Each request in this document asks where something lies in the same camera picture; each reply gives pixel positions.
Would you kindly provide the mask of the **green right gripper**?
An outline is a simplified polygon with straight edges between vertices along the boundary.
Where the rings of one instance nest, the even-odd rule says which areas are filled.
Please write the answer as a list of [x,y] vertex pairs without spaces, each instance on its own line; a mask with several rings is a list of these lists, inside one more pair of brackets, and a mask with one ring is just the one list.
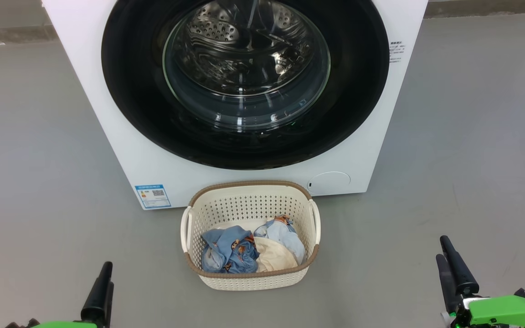
[[[436,255],[436,264],[446,328],[525,328],[525,297],[472,297],[479,293],[479,283],[448,236],[440,237],[440,245],[443,255]],[[460,303],[460,296],[469,298]]]

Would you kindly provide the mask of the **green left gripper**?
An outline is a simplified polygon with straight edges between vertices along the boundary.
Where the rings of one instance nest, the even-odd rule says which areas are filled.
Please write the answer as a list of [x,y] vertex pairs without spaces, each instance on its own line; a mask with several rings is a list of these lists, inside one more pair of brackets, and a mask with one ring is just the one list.
[[5,328],[97,328],[97,325],[110,327],[113,304],[114,283],[111,281],[113,263],[104,262],[100,274],[81,310],[81,321],[48,321],[39,322],[31,319],[25,325],[11,322]]

